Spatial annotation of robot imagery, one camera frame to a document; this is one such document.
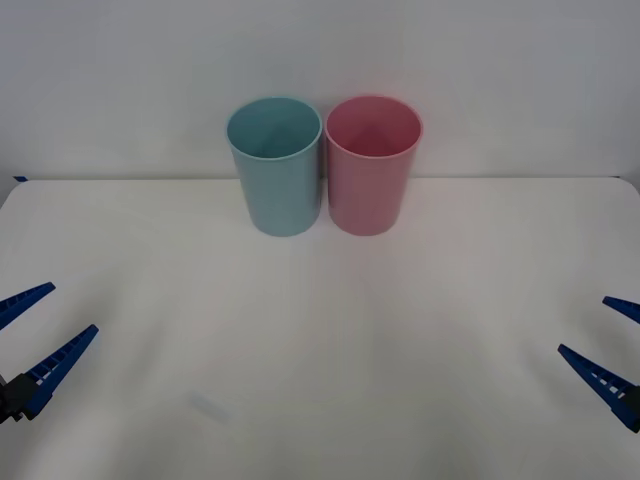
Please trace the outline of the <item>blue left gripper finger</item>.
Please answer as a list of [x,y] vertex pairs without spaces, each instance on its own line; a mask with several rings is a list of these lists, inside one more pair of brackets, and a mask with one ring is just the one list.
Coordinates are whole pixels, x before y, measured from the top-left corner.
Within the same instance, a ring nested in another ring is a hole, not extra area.
[[47,282],[0,301],[0,329],[3,330],[26,310],[56,289]]
[[91,324],[26,373],[19,375],[18,408],[13,417],[22,415],[28,420],[37,417],[98,332],[98,327]]

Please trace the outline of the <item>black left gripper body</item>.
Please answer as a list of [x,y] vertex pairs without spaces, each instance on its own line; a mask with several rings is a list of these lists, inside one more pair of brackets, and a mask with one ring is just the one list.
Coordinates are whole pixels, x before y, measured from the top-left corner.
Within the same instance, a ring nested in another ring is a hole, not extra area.
[[11,381],[1,378],[1,422],[4,423],[9,418],[15,422],[22,419],[21,413],[21,375]]

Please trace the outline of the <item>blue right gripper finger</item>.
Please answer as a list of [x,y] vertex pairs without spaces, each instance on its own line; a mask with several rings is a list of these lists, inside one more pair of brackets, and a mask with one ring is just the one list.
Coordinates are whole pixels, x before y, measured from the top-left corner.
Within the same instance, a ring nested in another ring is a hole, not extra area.
[[631,301],[605,296],[602,303],[632,321],[640,321],[640,305]]
[[604,369],[564,344],[558,352],[633,433],[639,433],[639,386]]

